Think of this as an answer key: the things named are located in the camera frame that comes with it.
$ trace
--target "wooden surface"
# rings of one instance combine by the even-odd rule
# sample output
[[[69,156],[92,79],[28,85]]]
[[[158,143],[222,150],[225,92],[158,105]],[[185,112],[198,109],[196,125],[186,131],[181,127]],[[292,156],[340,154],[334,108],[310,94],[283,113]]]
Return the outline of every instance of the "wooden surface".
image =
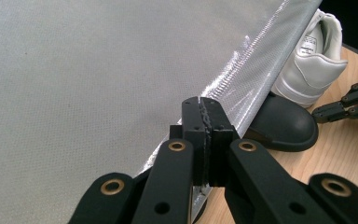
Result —
[[[340,100],[358,82],[358,55],[342,50],[348,66],[309,112],[320,105]],[[314,174],[332,173],[349,179],[358,186],[358,120],[344,119],[319,124],[315,146],[297,153],[270,151],[272,156],[294,178],[308,183]],[[224,189],[214,189],[205,213],[197,223],[234,223],[224,197]]]

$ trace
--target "shoe sole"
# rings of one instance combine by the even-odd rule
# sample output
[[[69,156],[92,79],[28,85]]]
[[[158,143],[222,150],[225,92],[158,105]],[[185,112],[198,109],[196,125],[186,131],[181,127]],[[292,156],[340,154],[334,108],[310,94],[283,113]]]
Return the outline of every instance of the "shoe sole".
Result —
[[[319,97],[322,96],[321,94],[317,96],[309,96],[298,92],[291,88],[287,82],[282,79],[281,76],[277,78],[271,90],[275,94],[291,100],[304,108],[312,106],[319,99]]]

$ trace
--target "white sneaker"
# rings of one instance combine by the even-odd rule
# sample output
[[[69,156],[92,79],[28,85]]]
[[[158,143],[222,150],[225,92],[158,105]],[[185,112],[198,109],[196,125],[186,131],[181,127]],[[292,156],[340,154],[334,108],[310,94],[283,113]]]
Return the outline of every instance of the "white sneaker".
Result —
[[[341,30],[335,16],[318,9],[271,90],[303,107],[313,105],[347,66]]]

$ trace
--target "gray fabric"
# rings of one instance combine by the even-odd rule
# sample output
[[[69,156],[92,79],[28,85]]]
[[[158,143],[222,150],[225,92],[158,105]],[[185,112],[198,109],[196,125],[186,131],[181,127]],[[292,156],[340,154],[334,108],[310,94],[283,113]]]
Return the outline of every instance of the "gray fabric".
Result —
[[[243,133],[319,2],[0,1],[0,223],[67,222],[96,178],[138,174],[241,50],[254,82],[220,100]]]

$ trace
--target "metallic mesh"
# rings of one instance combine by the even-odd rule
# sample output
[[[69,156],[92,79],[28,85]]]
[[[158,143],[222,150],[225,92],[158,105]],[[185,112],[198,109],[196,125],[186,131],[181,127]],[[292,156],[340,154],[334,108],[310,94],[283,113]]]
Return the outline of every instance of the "metallic mesh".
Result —
[[[0,223],[67,222],[201,92],[244,133],[319,3],[0,1]]]

